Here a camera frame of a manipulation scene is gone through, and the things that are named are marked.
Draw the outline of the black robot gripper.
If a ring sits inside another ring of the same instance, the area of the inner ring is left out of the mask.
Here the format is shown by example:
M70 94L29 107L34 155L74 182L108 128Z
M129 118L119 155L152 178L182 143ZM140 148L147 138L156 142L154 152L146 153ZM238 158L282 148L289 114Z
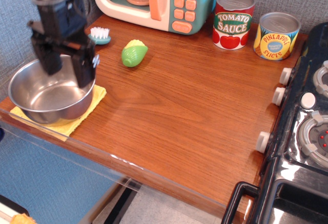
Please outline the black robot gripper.
M60 54L72 55L77 84L84 88L95 80L94 43L85 34L84 0L32 0L40 20L29 21L32 45L44 71L62 69Z

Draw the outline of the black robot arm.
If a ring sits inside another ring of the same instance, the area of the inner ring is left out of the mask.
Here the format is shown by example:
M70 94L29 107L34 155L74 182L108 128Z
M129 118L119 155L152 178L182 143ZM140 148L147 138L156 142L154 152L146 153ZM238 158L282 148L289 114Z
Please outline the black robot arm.
M48 75L62 69L62 54L71 56L78 86L95 80L95 44L85 34L87 15L84 0L32 0L40 20L29 21L31 42Z

